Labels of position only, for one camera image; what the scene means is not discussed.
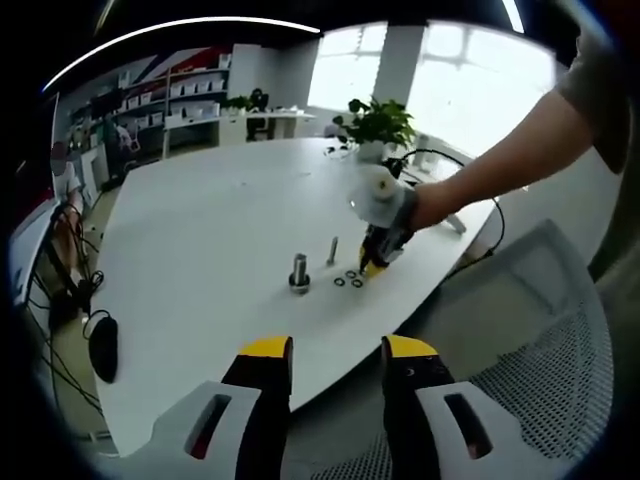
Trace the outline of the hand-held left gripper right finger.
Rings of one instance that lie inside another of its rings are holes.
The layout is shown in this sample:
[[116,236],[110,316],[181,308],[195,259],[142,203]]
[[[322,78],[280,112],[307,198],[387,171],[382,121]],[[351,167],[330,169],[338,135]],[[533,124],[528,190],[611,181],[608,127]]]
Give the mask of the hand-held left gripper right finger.
[[394,479],[544,479],[546,460],[519,421],[469,382],[456,382],[431,345],[382,338],[384,427]]

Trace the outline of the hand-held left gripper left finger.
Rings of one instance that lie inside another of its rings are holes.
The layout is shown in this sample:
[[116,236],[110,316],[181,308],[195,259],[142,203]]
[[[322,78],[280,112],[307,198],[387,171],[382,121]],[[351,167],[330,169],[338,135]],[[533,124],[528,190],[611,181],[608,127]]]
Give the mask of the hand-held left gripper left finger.
[[126,479],[278,479],[286,446],[293,338],[243,347],[219,382],[207,381],[154,422],[124,458]]

